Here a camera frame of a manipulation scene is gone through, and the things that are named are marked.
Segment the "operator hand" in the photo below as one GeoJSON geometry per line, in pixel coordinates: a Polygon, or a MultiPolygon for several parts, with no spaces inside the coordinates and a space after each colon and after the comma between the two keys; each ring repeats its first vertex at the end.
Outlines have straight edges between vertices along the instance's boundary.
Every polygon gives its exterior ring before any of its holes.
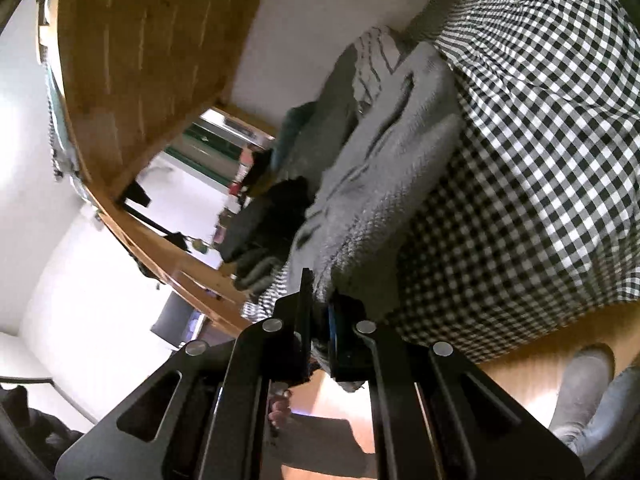
{"type": "Polygon", "coordinates": [[[274,430],[282,429],[291,416],[291,396],[290,389],[284,389],[271,393],[268,400],[268,422],[274,430]]]}

